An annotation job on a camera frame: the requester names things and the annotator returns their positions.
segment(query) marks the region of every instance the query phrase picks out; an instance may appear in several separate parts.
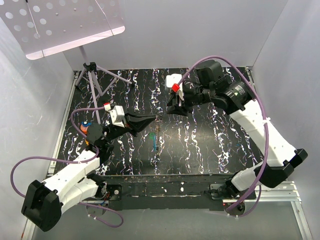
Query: perforated metal sheet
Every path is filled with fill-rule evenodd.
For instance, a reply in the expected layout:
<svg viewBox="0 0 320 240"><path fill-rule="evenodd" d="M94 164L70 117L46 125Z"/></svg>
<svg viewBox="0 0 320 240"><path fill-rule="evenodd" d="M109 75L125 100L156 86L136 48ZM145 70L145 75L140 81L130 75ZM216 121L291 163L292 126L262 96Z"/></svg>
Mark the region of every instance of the perforated metal sheet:
<svg viewBox="0 0 320 240"><path fill-rule="evenodd" d="M108 38L125 30L117 0L28 2L35 26L25 0L0 0L0 17L30 60Z"/></svg>

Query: black and white marble pattern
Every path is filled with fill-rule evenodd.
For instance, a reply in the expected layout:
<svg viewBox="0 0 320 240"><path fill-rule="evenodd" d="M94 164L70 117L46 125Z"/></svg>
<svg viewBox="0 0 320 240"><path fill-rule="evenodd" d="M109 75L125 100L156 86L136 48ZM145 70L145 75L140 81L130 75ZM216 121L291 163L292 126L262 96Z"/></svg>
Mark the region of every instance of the black and white marble pattern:
<svg viewBox="0 0 320 240"><path fill-rule="evenodd" d="M239 68L247 77L244 68ZM151 123L133 137L129 133L115 139L114 151L106 165L97 170L102 175L146 174L216 174L234 173L250 168L261 161L257 146L242 127L232 121L212 103L195 106L189 116L166 114L169 95L165 91L166 75L183 74L185 68L130 69L113 72L136 82L134 88L117 80L107 93L98 98L98 106L115 102L136 114L157 114L162 120ZM233 80L240 77L230 68L224 72ZM196 80L195 73L190 74ZM98 72L102 88L113 78ZM90 87L85 80L75 90L70 113L74 109L94 107ZM93 112L81 112L75 116L79 126L83 121L96 121ZM110 122L110 116L100 112L101 123ZM59 151L59 158L74 160L86 146L68 120ZM65 164L57 163L55 173Z"/></svg>

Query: hole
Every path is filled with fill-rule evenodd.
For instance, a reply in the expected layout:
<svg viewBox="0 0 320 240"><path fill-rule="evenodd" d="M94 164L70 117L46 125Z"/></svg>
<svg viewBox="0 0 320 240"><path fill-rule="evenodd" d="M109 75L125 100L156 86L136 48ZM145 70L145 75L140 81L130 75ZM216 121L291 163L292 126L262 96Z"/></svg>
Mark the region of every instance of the hole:
<svg viewBox="0 0 320 240"><path fill-rule="evenodd" d="M44 18L41 18L41 19L40 19L40 23L41 23L42 25L45 25L45 24L47 23L47 21L46 21Z"/></svg>
<svg viewBox="0 0 320 240"><path fill-rule="evenodd" d="M60 1L59 1L59 4L60 4L60 6L63 7L64 5L66 5L66 1L65 1L65 0L60 0Z"/></svg>
<svg viewBox="0 0 320 240"><path fill-rule="evenodd" d="M35 11L36 13L40 12L40 7L33 6L33 11Z"/></svg>
<svg viewBox="0 0 320 240"><path fill-rule="evenodd" d="M51 2L48 2L48 3L46 4L46 8L47 8L47 9L53 9L54 6L52 5Z"/></svg>
<svg viewBox="0 0 320 240"><path fill-rule="evenodd" d="M15 25L13 28L14 28L14 30L16 30L18 32L21 31L21 27L19 25Z"/></svg>
<svg viewBox="0 0 320 240"><path fill-rule="evenodd" d="M22 16L27 15L27 11L24 10L24 9L20 9L19 13L20 13Z"/></svg>
<svg viewBox="0 0 320 240"><path fill-rule="evenodd" d="M14 17L14 15L11 13L11 12L6 12L5 13L5 16L8 18L8 19L12 19Z"/></svg>
<svg viewBox="0 0 320 240"><path fill-rule="evenodd" d="M29 21L26 25L31 29L35 26L34 23L31 21Z"/></svg>

